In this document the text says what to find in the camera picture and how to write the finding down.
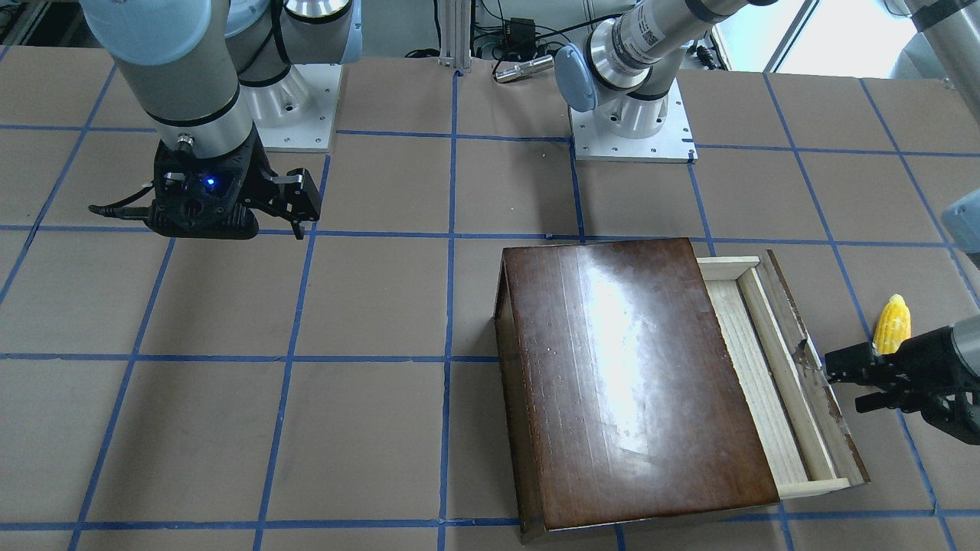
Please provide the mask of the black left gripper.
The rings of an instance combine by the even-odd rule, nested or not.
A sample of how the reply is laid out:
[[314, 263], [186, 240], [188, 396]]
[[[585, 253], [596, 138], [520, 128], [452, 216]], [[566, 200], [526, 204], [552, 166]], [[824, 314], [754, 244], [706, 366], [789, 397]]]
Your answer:
[[873, 342], [828, 352], [829, 383], [899, 383], [903, 390], [879, 391], [854, 399], [857, 414], [878, 410], [918, 412], [932, 428], [959, 442], [979, 443], [979, 317], [913, 336], [891, 354]]

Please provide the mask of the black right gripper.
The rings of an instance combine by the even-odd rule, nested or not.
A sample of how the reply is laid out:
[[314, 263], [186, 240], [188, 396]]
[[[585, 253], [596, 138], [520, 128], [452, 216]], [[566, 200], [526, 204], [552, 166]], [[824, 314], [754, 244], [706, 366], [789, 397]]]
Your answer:
[[322, 196], [305, 168], [276, 177], [252, 128], [224, 155], [199, 159], [158, 143], [153, 159], [155, 197], [145, 224], [155, 233], [201, 240], [251, 240], [260, 228], [255, 210], [282, 217], [297, 240], [304, 222], [321, 220]]

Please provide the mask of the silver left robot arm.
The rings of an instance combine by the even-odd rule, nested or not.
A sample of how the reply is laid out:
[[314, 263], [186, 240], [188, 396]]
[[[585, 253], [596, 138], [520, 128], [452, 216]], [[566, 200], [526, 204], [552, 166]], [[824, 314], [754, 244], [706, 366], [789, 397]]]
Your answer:
[[[559, 90], [577, 112], [619, 99], [655, 100], [676, 77], [668, 55], [746, 6], [744, 1], [638, 1], [599, 22], [585, 41], [563, 46], [554, 69]], [[828, 352], [829, 383], [869, 386], [855, 399], [864, 414], [882, 409], [922, 419], [969, 445], [978, 443], [978, 318], [903, 338], [887, 353], [871, 342]]]

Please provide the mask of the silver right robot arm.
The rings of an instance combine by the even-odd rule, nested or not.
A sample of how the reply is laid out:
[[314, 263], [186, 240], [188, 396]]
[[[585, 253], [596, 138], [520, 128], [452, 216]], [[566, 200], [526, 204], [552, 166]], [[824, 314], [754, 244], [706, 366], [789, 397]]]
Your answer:
[[85, 21], [115, 61], [158, 146], [140, 191], [94, 215], [140, 222], [183, 240], [251, 240], [256, 212], [318, 222], [308, 170], [277, 174], [265, 132], [317, 125], [328, 91], [302, 67], [340, 67], [363, 52], [358, 1], [83, 1]]

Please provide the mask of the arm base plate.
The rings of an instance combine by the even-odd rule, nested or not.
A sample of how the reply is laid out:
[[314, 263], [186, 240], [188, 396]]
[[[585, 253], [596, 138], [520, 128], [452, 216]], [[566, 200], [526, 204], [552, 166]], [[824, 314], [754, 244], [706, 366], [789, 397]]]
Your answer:
[[294, 65], [278, 83], [242, 87], [267, 151], [330, 150], [343, 73], [342, 65]]
[[624, 96], [590, 112], [568, 109], [568, 115], [578, 160], [693, 164], [699, 159], [677, 80], [661, 99]]

